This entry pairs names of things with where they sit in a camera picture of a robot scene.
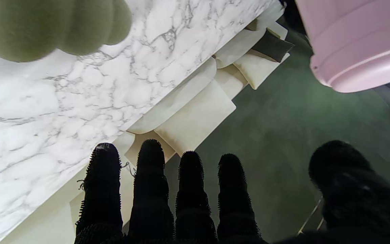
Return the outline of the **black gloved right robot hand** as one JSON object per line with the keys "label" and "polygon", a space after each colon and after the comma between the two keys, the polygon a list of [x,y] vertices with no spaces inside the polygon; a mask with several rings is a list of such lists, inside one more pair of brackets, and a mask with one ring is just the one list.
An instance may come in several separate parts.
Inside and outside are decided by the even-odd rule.
{"label": "black gloved right robot hand", "polygon": [[[116,147],[101,143],[93,150],[81,188],[85,198],[76,222],[76,244],[264,244],[245,173],[234,154],[218,163],[215,227],[204,191],[201,158],[194,151],[180,159],[176,217],[169,205],[161,144],[143,142],[134,177],[129,231],[122,231],[120,172]],[[352,145],[329,141],[312,154],[308,175],[323,196],[325,230],[299,234],[282,244],[390,244],[390,184]]]}

